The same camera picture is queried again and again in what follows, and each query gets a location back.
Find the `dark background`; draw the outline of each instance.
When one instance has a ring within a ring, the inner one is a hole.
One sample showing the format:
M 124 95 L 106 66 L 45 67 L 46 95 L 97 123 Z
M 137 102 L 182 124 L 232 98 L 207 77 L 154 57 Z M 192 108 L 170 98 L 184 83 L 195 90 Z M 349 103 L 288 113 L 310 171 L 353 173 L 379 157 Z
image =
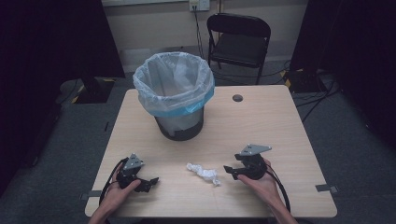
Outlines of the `dark background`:
M 2 3 L 0 193 L 30 166 L 58 118 L 66 80 L 124 77 L 100 0 Z

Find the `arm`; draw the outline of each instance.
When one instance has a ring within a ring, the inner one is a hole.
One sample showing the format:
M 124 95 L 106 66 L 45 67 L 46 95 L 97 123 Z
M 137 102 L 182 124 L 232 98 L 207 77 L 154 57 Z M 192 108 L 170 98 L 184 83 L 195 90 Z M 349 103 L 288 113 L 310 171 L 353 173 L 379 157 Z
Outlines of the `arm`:
M 269 166 L 271 165 L 271 162 L 264 160 Z M 265 174 L 260 180 L 252 180 L 245 175 L 239 175 L 238 179 L 251 187 L 265 203 L 268 203 L 279 224 L 297 223 L 280 199 L 276 182 L 270 175 Z
M 108 187 L 105 198 L 102 200 L 96 211 L 92 214 L 90 221 L 88 222 L 89 224 L 105 223 L 106 219 L 126 200 L 129 193 L 139 186 L 140 180 L 137 179 L 125 189 L 120 188 L 120 185 L 116 180 L 117 173 L 119 172 L 121 166 L 122 164 L 118 167 L 117 172 L 114 172 L 114 175 L 112 176 L 113 183 Z

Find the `chair backrest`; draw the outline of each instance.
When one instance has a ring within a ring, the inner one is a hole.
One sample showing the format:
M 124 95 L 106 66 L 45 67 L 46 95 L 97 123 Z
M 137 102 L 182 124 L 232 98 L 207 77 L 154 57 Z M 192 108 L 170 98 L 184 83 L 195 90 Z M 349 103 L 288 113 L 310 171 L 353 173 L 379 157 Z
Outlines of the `chair backrest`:
M 270 26 L 262 19 L 252 16 L 218 13 L 210 16 L 206 25 L 210 34 L 211 31 L 215 31 L 225 34 L 252 35 L 266 38 L 271 36 Z

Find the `wall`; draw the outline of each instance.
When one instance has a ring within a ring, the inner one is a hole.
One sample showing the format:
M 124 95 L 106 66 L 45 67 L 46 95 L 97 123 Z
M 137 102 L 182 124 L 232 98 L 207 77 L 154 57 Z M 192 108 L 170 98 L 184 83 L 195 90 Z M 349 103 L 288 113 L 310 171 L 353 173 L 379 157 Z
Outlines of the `wall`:
M 197 13 L 205 46 L 208 43 L 206 20 L 219 11 L 219 2 L 212 0 L 210 11 Z M 119 51 L 197 45 L 195 18 L 188 11 L 188 1 L 115 7 L 106 7 L 109 0 L 103 3 Z M 291 58 L 307 0 L 223 0 L 221 3 L 223 12 L 257 16 L 267 21 L 272 28 L 267 58 Z

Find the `crumpled paper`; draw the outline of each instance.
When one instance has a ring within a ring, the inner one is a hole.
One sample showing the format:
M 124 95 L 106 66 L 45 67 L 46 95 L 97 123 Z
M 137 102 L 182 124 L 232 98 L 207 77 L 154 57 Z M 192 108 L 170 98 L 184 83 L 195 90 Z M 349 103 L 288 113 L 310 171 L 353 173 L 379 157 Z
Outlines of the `crumpled paper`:
M 204 180 L 211 180 L 215 186 L 220 185 L 220 181 L 217 178 L 216 170 L 204 170 L 201 165 L 187 163 L 187 169 L 194 171 L 198 176 L 201 176 Z

